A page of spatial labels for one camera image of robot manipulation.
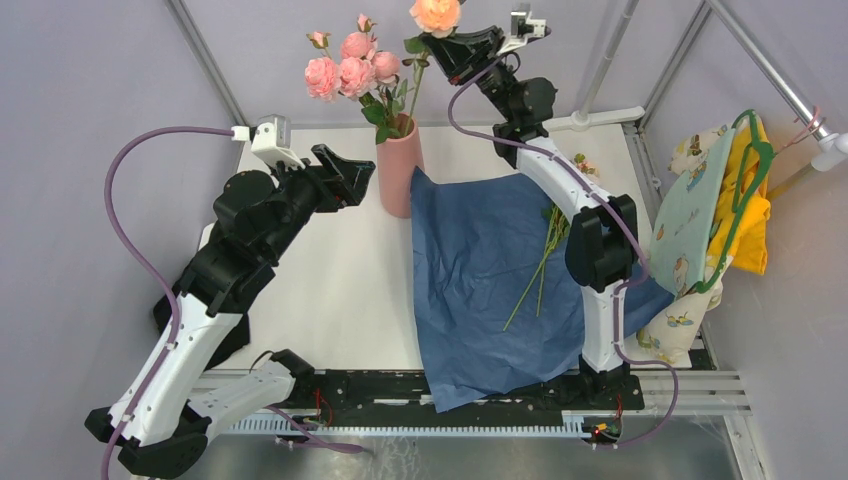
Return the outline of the pink cylindrical vase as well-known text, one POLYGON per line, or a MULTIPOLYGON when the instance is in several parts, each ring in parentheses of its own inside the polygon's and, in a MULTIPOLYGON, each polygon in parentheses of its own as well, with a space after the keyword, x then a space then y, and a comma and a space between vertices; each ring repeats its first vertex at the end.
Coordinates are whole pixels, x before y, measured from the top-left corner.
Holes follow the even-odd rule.
POLYGON ((411 182, 417 169, 424 170, 418 126, 407 114, 399 116, 402 138, 388 138, 376 145, 380 201, 390 215, 411 217, 411 182))

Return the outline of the single pink flower stem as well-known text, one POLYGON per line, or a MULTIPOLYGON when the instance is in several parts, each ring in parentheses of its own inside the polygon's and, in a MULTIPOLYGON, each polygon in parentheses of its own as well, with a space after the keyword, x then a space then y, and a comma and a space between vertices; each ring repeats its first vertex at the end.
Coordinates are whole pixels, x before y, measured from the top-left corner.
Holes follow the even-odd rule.
POLYGON ((376 143, 382 144, 402 137, 408 82, 400 79, 400 58, 378 47, 375 26, 359 14, 357 30, 343 40, 339 94, 361 105, 365 120, 376 129, 376 143))

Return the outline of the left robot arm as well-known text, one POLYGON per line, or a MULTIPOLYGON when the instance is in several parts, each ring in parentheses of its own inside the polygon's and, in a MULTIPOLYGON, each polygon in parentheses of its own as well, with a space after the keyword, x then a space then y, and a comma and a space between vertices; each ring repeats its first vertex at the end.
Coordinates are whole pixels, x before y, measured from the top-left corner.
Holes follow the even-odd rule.
POLYGON ((208 242, 165 290, 171 316, 154 350, 120 400, 89 413, 86 428, 130 473, 177 478, 232 425, 283 401, 297 408, 312 399, 315 370, 290 350, 211 392, 193 391, 310 218, 356 206, 367 193, 373 162, 323 144, 312 152, 316 164, 277 164, 227 181, 208 242))

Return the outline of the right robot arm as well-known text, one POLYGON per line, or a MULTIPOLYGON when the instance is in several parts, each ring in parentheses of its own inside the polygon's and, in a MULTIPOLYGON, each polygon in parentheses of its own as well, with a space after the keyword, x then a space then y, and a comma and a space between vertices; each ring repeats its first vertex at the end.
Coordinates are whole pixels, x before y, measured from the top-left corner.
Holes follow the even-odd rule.
POLYGON ((612 401, 630 370, 623 353, 624 296, 640 254, 637 209, 628 195, 612 196, 562 154, 544 123, 553 117, 556 87, 546 78, 519 80, 507 56, 549 35, 545 26, 520 28, 506 36, 485 30, 417 39, 449 83, 465 91, 475 85, 502 115, 491 141, 496 153, 532 180, 567 217, 565 264, 580 286, 584 344, 579 357, 577 392, 591 408, 612 401))

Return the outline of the blue flower wrapping paper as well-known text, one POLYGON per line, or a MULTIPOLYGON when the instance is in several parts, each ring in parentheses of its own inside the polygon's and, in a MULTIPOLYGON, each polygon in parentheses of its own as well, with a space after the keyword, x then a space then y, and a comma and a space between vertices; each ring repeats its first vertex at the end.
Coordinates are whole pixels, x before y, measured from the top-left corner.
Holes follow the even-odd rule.
POLYGON ((425 375, 432 382, 507 390, 575 368, 584 343, 579 285, 565 252, 503 327, 543 255, 549 198, 529 178, 411 182, 413 304, 425 375))

